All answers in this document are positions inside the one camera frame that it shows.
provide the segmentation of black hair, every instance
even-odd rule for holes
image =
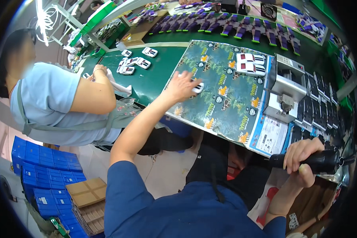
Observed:
[[[99,4],[99,5],[103,5],[103,3],[100,2],[100,1],[94,1],[94,2],[92,2],[92,3],[90,4],[90,8],[94,8],[94,7],[96,7],[98,4]]]
[[[9,54],[18,51],[23,45],[27,36],[32,38],[33,43],[36,44],[36,31],[32,28],[23,28],[12,32],[8,38],[5,40],[3,51],[0,56],[0,97],[9,98],[8,88],[6,86],[6,63]]]

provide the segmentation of black trousers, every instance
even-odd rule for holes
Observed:
[[[237,153],[245,148],[236,148]],[[229,142],[204,132],[204,137],[193,167],[186,176],[186,184],[194,181],[211,182],[220,202],[223,195],[216,185],[237,193],[250,211],[262,196],[271,174],[271,167],[263,156],[254,153],[248,165],[233,180],[227,181]]]
[[[153,129],[143,148],[138,152],[139,155],[156,155],[161,150],[180,151],[193,146],[193,138],[188,136],[182,138],[174,133],[168,132],[165,128]]]

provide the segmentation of green workbench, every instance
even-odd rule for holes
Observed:
[[[132,49],[132,57],[143,57],[151,62],[151,66],[148,69],[136,66],[132,75],[116,73],[119,62],[124,58],[120,51],[106,53],[100,64],[105,65],[112,71],[115,81],[120,85],[124,87],[132,85],[131,97],[135,98],[136,102],[147,106],[162,92],[186,47],[154,47],[158,51],[157,56],[154,58],[143,55],[143,49]],[[83,64],[83,73],[91,74],[98,60],[99,58],[86,59]]]
[[[212,33],[204,32],[170,32],[146,35],[143,38],[145,43],[156,42],[189,42],[190,40],[208,40],[221,43],[228,43],[235,46],[242,46],[252,50],[261,51],[268,55],[278,53],[295,60],[305,66],[307,72],[317,71],[330,82],[334,82],[334,72],[331,61],[327,56],[327,52],[320,46],[315,44],[310,39],[295,32],[296,37],[300,40],[300,56],[292,52],[292,46],[288,43],[288,51],[278,46],[270,46],[265,35],[261,35],[260,43],[251,41],[252,34],[246,32],[242,39],[235,39],[233,31],[229,36],[221,36],[222,27],[218,27]],[[151,103],[162,91],[171,73],[175,69],[176,64],[180,60],[186,47],[154,47],[159,53],[155,58],[149,58],[141,53],[143,48],[131,49],[132,57],[142,56],[151,61],[149,69],[144,70],[136,67],[133,75],[121,75],[116,73],[119,61],[123,58],[119,51],[106,53],[100,64],[103,64],[111,69],[117,83],[127,87],[132,85],[131,97],[136,98],[136,101],[142,105]],[[92,70],[98,62],[97,59],[87,59],[83,64],[84,73],[92,73]]]

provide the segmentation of gray apron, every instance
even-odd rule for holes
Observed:
[[[24,107],[22,104],[21,98],[21,84],[22,80],[19,80],[19,88],[17,89],[17,101],[19,104],[20,114],[22,119],[24,120],[24,128],[22,133],[26,136],[29,136],[32,129],[39,130],[39,131],[86,131],[86,130],[100,130],[105,128],[105,134],[99,140],[93,141],[93,145],[100,147],[109,152],[103,145],[112,146],[111,143],[104,142],[104,139],[108,136],[111,128],[125,128],[134,117],[136,117],[140,112],[141,108],[134,105],[133,98],[123,98],[122,100],[116,101],[116,108],[109,113],[107,120],[101,121],[93,121],[93,122],[86,122],[81,123],[78,125],[70,126],[68,128],[62,127],[55,127],[55,126],[47,126],[47,125],[40,125],[37,123],[30,123],[28,118],[25,116]],[[160,122],[158,122],[155,128],[162,128],[166,127]]]

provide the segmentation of wristband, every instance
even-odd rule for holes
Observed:
[[[107,75],[107,72],[105,72],[103,69],[101,69],[101,68],[98,68],[98,69],[102,70],[103,73],[105,73],[105,75]]]

